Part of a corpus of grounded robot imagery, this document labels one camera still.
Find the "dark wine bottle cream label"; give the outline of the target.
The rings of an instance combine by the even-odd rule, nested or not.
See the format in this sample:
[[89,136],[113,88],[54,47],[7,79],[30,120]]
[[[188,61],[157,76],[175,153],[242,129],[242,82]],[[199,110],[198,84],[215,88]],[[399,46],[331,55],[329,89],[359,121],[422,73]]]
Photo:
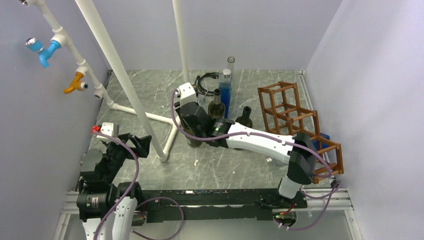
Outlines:
[[253,121],[250,118],[251,112],[252,112],[251,107],[245,106],[243,108],[242,115],[237,117],[235,122],[239,123],[239,124],[241,124],[245,127],[252,128],[253,127]]

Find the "dark green wine bottle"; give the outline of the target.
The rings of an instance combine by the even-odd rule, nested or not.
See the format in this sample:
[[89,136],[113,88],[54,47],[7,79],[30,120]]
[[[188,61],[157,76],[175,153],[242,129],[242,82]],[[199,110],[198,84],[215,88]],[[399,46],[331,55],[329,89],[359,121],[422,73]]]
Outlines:
[[[191,131],[191,129],[190,128],[183,128],[183,130],[187,133],[187,134],[189,134],[189,135],[191,135],[191,136],[194,136],[194,134],[193,134],[193,132]],[[193,139],[193,138],[191,138],[191,137],[188,137],[188,136],[186,136],[186,138],[187,138],[187,142],[188,142],[188,144],[191,146],[191,147],[193,147],[193,148],[197,148],[197,147],[199,147],[199,146],[201,146],[202,145],[202,141],[199,141],[199,140],[195,140],[195,139]]]

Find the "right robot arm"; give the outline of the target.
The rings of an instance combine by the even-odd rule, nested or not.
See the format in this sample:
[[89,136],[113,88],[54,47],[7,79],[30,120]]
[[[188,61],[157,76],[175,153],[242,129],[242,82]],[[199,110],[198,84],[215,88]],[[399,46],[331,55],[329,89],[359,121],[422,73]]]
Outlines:
[[244,126],[224,118],[212,118],[195,102],[188,102],[176,111],[184,126],[188,127],[193,139],[212,147],[249,150],[286,161],[287,173],[282,177],[276,203],[289,207],[303,185],[312,183],[315,174],[317,150],[304,133],[278,135]]

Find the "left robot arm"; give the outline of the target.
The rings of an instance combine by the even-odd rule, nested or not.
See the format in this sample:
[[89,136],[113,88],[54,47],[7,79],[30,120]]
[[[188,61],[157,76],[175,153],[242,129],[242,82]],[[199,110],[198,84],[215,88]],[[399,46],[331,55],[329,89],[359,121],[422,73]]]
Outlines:
[[76,206],[88,240],[128,240],[135,210],[144,203],[140,184],[114,185],[118,171],[127,159],[147,158],[150,135],[137,137],[130,133],[117,136],[98,135],[106,151],[90,149],[82,161]]

